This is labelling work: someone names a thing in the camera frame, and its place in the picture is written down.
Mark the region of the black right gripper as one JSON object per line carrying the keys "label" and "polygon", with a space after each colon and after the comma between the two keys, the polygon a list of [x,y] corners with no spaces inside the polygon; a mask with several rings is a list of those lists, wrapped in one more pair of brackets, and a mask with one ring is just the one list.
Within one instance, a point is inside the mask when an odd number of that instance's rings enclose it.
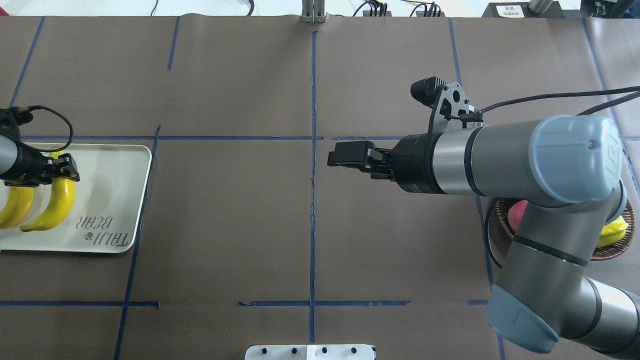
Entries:
{"label": "black right gripper", "polygon": [[372,141],[338,142],[327,155],[327,166],[356,169],[373,180],[393,179],[409,193],[435,194],[429,158],[433,139],[431,134],[405,136],[390,151]]}

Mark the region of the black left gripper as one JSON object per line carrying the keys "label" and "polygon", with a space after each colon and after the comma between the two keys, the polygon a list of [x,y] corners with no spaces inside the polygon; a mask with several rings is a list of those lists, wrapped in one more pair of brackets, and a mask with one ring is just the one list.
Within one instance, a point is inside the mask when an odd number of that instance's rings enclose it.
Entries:
{"label": "black left gripper", "polygon": [[35,188],[55,179],[80,182],[80,173],[71,153],[48,156],[14,142],[4,143],[4,184]]}

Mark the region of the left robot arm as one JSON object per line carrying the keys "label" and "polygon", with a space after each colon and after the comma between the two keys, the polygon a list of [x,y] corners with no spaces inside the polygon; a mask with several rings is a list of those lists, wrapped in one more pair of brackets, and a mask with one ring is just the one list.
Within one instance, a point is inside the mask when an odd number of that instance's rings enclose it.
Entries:
{"label": "left robot arm", "polygon": [[71,153],[44,155],[6,136],[0,141],[0,178],[7,187],[22,188],[52,185],[53,180],[81,180]]}

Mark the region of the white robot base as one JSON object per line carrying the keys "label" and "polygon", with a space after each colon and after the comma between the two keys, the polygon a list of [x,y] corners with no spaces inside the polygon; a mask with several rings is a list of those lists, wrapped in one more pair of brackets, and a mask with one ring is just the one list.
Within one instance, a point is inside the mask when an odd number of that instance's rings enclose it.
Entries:
{"label": "white robot base", "polygon": [[245,360],[376,360],[370,344],[278,344],[252,345]]}

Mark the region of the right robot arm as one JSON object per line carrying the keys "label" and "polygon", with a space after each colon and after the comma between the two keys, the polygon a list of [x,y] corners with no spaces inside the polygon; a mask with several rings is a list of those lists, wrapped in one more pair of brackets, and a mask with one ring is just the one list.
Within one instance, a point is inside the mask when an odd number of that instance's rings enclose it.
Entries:
{"label": "right robot arm", "polygon": [[338,142],[327,157],[409,193],[525,199],[486,322],[533,353],[565,338],[637,360],[639,296],[585,275],[602,228],[626,207],[623,161],[617,126],[601,115],[432,129],[392,149]]}

